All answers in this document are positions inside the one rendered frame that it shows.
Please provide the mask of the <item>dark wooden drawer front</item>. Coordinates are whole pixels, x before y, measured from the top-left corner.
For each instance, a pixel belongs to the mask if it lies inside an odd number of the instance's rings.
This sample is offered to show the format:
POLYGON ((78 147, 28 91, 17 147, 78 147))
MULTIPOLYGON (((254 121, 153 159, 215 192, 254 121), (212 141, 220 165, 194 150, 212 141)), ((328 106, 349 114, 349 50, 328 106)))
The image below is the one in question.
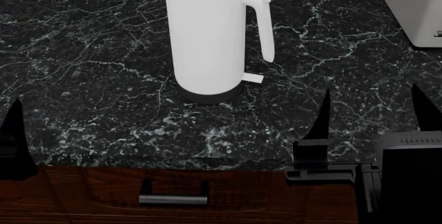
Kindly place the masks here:
POLYGON ((358 224, 348 185, 288 186, 281 171, 40 167, 25 181, 0 181, 0 224, 358 224), (200 192, 206 207, 140 205, 155 194, 200 192))

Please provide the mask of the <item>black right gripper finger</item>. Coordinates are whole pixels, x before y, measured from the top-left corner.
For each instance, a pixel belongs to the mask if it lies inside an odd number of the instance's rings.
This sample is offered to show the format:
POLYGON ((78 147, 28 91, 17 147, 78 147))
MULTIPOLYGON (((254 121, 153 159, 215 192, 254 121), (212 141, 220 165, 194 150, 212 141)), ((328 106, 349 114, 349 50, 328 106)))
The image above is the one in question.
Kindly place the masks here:
POLYGON ((412 85, 412 103, 422 132, 442 132, 442 112, 416 84, 412 85))
POLYGON ((293 144, 294 164, 327 163, 331 97, 326 90, 318 116, 304 138, 293 144))

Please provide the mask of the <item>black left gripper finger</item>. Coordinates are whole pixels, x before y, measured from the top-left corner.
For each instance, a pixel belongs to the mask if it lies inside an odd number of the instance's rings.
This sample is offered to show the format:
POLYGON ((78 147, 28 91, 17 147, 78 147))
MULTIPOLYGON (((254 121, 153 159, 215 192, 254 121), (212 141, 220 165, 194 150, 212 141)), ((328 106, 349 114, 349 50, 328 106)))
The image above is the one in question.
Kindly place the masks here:
POLYGON ((28 155, 23 105, 16 99, 0 126, 0 155, 28 155))

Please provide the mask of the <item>black kettle base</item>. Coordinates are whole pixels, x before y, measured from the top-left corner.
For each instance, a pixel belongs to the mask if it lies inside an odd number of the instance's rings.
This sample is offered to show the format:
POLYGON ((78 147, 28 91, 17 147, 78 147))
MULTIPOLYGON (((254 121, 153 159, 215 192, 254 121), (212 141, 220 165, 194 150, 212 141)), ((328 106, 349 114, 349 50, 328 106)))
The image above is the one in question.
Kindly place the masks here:
POLYGON ((176 86, 178 93, 188 101, 202 105, 214 105, 232 100, 239 95, 244 88, 244 82, 239 83, 235 88, 216 95, 200 95, 185 90, 179 84, 176 86))

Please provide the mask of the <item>silver countertop appliance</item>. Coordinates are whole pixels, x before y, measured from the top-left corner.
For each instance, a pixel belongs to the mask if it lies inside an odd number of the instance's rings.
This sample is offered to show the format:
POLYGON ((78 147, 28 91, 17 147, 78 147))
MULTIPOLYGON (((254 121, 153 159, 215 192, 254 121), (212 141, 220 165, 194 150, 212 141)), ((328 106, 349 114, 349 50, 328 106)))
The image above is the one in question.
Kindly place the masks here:
POLYGON ((442 48, 442 0, 384 0, 416 47, 442 48))

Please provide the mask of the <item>white electric kettle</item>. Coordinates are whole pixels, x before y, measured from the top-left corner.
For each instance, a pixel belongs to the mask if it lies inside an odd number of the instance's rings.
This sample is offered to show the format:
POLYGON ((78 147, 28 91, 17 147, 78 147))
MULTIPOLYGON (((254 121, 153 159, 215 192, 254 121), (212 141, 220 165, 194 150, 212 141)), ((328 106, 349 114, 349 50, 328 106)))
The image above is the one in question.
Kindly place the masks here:
POLYGON ((256 12, 262 57, 275 57, 271 0, 166 0, 177 83, 198 95, 217 95, 263 76, 244 71, 246 9, 256 12))

